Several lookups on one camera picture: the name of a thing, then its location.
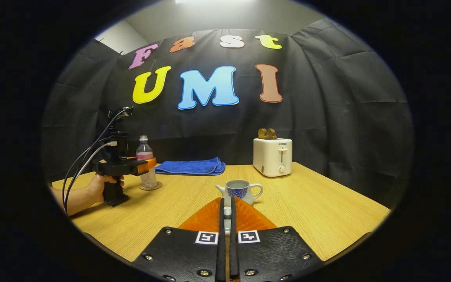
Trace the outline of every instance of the coaster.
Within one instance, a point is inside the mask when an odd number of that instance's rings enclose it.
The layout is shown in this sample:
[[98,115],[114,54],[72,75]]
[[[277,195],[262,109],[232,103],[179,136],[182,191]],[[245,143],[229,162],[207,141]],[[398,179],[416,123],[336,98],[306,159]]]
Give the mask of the coaster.
[[152,191],[161,188],[161,186],[163,186],[163,184],[161,184],[161,182],[158,181],[158,184],[156,184],[156,186],[154,187],[145,187],[142,184],[140,184],[138,187],[140,188],[140,190]]

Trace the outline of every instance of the bottle label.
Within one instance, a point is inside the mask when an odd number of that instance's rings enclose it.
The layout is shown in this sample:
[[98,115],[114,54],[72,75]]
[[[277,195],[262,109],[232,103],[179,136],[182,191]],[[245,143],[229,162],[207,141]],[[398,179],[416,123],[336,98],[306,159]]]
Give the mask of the bottle label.
[[137,159],[152,159],[152,152],[138,152]]

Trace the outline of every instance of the toaster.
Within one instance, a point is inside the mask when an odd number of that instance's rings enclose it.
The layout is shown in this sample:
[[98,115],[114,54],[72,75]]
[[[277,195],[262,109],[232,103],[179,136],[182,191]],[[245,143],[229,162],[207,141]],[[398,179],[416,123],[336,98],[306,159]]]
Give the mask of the toaster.
[[267,177],[292,173],[292,140],[254,139],[254,167]]

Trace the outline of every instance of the blue letter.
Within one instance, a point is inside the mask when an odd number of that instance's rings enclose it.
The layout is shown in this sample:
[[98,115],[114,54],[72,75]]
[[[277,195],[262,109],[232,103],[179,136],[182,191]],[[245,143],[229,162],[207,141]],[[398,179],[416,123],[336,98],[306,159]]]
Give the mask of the blue letter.
[[193,91],[199,102],[204,106],[210,100],[211,93],[215,89],[215,98],[211,103],[216,106],[235,105],[240,99],[234,95],[233,72],[236,70],[232,66],[218,67],[213,71],[210,79],[206,79],[197,70],[190,70],[181,73],[180,77],[184,80],[182,89],[182,102],[177,105],[181,110],[192,109],[196,107],[196,101],[193,100]]

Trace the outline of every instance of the wooden table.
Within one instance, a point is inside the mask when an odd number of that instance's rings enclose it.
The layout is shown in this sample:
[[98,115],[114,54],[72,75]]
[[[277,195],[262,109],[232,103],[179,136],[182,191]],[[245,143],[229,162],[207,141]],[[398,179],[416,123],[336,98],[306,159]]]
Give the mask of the wooden table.
[[[93,173],[81,175],[75,188],[89,183]],[[83,232],[127,260],[133,261],[163,226],[178,227],[202,206],[221,197],[216,184],[233,179],[263,185],[253,207],[278,227],[290,225],[322,260],[336,255],[387,216],[383,205],[330,180],[301,164],[293,163],[291,175],[267,178],[252,165],[226,166],[216,176],[157,175],[163,186],[139,189],[140,178],[125,177],[130,200],[109,207],[97,203],[72,217]],[[55,188],[63,181],[54,182]],[[252,188],[254,195],[260,188]]]

